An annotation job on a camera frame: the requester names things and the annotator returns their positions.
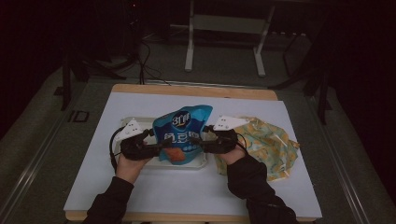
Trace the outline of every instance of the person's left hand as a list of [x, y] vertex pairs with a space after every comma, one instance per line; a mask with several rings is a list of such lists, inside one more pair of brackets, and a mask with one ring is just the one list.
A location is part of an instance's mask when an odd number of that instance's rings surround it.
[[119, 156], [119, 163], [117, 165], [116, 177], [119, 177], [123, 180], [128, 181], [131, 184], [134, 184], [140, 174], [140, 171], [150, 160], [151, 158], [141, 161], [131, 161], [126, 159], [121, 153]]

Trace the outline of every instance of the black sleeve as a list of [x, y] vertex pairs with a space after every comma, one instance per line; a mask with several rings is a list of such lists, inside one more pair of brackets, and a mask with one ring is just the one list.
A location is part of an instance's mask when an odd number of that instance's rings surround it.
[[133, 188], [133, 184], [114, 176], [106, 192], [96, 196], [83, 223], [121, 223]]
[[227, 175], [230, 192], [238, 198], [247, 199], [250, 223], [298, 223], [294, 211], [268, 185], [264, 163], [247, 155], [229, 165]]

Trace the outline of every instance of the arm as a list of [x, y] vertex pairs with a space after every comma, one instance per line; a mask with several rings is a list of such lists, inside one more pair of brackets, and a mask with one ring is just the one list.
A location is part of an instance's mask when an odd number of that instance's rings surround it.
[[148, 161], [149, 159], [130, 161], [120, 154], [116, 176], [113, 177], [105, 193], [96, 196], [83, 223], [121, 223], [129, 197], [134, 189], [134, 182]]
[[245, 151], [239, 147], [220, 157], [228, 165], [230, 192], [238, 198], [247, 199], [250, 223], [297, 223], [294, 211], [268, 185], [264, 163], [245, 155]]

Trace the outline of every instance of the gray floor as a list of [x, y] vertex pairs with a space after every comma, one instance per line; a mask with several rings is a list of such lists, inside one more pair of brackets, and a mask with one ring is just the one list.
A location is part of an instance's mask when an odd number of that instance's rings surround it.
[[[257, 77], [251, 49], [253, 37], [244, 36], [242, 41], [239, 39], [238, 45], [228, 45], [223, 41], [228, 38], [226, 36], [205, 33], [198, 36], [190, 73], [184, 72], [187, 52], [185, 32], [175, 32], [169, 42], [158, 40], [156, 35], [148, 37], [150, 54], [146, 77], [154, 77], [147, 83], [164, 83], [162, 80], [165, 80], [171, 84], [188, 82], [265, 89], [288, 78], [282, 50], [290, 38], [283, 35], [267, 38], [262, 54], [267, 76]], [[290, 70], [298, 66], [308, 48], [309, 41], [300, 37], [288, 53]], [[143, 59], [148, 52], [142, 46]], [[139, 69], [138, 65], [134, 65], [119, 71], [120, 75], [128, 77], [123, 82], [136, 83]], [[2, 217], [5, 211], [10, 212], [7, 223], [64, 223], [64, 202], [111, 86], [119, 82], [99, 74], [93, 74], [88, 83], [74, 81], [73, 101], [62, 112], [62, 98], [53, 95], [56, 87], [62, 85], [61, 71], [47, 79], [1, 140], [0, 202], [13, 207], [12, 210], [2, 207]], [[334, 90], [329, 91], [332, 110], [326, 112], [328, 124], [322, 126], [315, 118], [313, 105], [316, 100], [303, 96], [303, 85], [304, 80], [277, 93], [289, 110], [310, 105], [304, 107], [305, 110], [292, 111], [290, 118], [297, 138], [305, 145], [302, 146], [304, 161], [322, 209], [323, 218], [317, 223], [396, 223], [395, 207], [380, 184]], [[90, 111], [89, 121], [67, 122], [72, 110]], [[311, 132], [321, 133], [322, 137], [316, 138]], [[311, 148], [311, 151], [304, 151], [305, 148]], [[42, 158], [39, 164], [30, 163], [37, 157]], [[21, 194], [15, 194], [12, 190], [21, 176], [30, 176], [31, 179], [26, 181], [28, 184], [22, 188]], [[17, 199], [15, 203], [6, 203], [9, 196]]]

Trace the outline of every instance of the table leg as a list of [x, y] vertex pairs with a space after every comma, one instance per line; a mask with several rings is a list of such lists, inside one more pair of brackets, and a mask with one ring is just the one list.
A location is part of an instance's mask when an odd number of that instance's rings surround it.
[[190, 0], [190, 24], [189, 24], [189, 46], [187, 47], [186, 72], [192, 71], [192, 59], [194, 56], [194, 0]]
[[274, 16], [275, 6], [271, 6], [270, 12], [268, 13], [267, 20], [262, 28], [262, 37], [257, 47], [253, 48], [254, 59], [256, 60], [257, 72], [259, 77], [265, 77], [264, 65], [262, 64], [262, 46], [264, 45], [265, 37], [268, 35], [268, 29], [271, 24], [271, 19]]

